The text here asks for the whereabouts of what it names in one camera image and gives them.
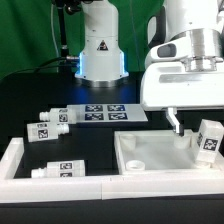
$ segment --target bottle cap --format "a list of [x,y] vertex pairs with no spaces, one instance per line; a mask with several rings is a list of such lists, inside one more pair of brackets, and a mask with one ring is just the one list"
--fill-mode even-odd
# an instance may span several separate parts
[[50,121],[49,113],[48,112],[41,112],[40,115],[41,121]]
[[68,124],[58,124],[57,125],[57,131],[58,131],[59,135],[69,133]]
[[196,161],[195,166],[198,169],[209,169],[211,168],[211,163],[203,162],[203,161]]
[[42,178],[42,177],[45,177],[46,176],[46,168],[44,169],[35,169],[35,170],[32,170],[31,171],[31,177],[32,178]]

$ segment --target small white bottle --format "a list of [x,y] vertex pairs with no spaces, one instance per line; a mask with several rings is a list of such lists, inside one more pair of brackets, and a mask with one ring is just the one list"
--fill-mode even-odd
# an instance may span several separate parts
[[76,124],[76,111],[71,108],[52,108],[50,112],[41,112],[39,117],[41,121]]
[[215,162],[223,134],[224,127],[220,122],[202,120],[197,138],[197,166],[208,167]]
[[69,133],[69,126],[51,122],[27,124],[27,133],[29,142],[58,139],[58,135]]
[[35,169],[31,172],[32,178],[46,177],[84,177],[84,160],[73,160],[65,162],[49,162],[44,169]]

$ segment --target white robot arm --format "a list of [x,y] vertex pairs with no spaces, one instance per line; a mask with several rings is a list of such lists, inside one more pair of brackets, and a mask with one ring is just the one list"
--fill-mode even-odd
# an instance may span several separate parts
[[220,0],[165,0],[149,22],[141,104],[165,110],[179,135],[177,110],[224,107],[223,15]]
[[76,78],[92,87],[111,87],[128,76],[118,46],[118,10],[108,0],[82,2],[85,48]]

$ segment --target cable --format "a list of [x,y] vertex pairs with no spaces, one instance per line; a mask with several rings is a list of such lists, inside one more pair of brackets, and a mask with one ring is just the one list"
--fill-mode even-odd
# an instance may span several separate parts
[[56,57],[59,57],[59,51],[58,51],[58,46],[55,38],[55,30],[54,30],[54,5],[51,4],[51,34],[52,34],[52,39],[54,43],[54,48],[56,52]]
[[47,66],[47,67],[36,67],[36,68],[28,68],[28,69],[22,69],[22,70],[17,70],[15,72],[11,72],[7,75],[5,75],[3,78],[0,79],[0,82],[2,82],[6,77],[10,76],[10,75],[14,75],[14,74],[17,74],[17,73],[21,73],[21,72],[28,72],[28,71],[34,71],[36,69],[39,69],[38,71],[40,70],[43,70],[43,69],[50,69],[50,68],[58,68],[58,67],[73,67],[73,64],[66,64],[66,65],[54,65],[54,66]]
[[60,7],[60,5],[57,5],[57,11],[58,11],[60,34],[61,34],[61,56],[66,57],[67,55],[69,55],[69,49],[67,45],[67,37],[65,30],[64,8]]
[[64,61],[64,60],[66,60],[66,57],[58,57],[58,58],[53,58],[53,59],[51,59],[51,60],[49,60],[49,61],[46,61],[46,62],[44,62],[43,64],[41,64],[40,66],[38,66],[38,67],[34,70],[34,73],[37,73],[37,72],[40,70],[40,68],[45,67],[46,65],[49,65],[49,64],[51,64],[51,63],[53,63],[53,62],[56,62],[56,61]]
[[138,38],[137,38],[137,35],[136,35],[136,30],[135,30],[132,0],[129,0],[129,5],[130,5],[130,16],[131,16],[131,22],[132,22],[132,31],[133,31],[134,42],[135,42],[135,51],[136,51],[136,55],[137,55],[138,69],[140,71],[141,70],[141,68],[140,68],[140,54],[139,54],[139,47],[138,47]]

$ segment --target blue led light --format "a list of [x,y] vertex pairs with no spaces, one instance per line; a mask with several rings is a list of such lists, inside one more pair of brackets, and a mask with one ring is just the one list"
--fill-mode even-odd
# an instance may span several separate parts
[[124,52],[121,53],[121,60],[122,60],[123,74],[126,74],[127,72],[125,71]]
[[76,75],[78,76],[82,76],[83,74],[83,65],[82,65],[82,60],[83,60],[83,56],[82,56],[82,53],[79,54],[79,70],[76,72]]

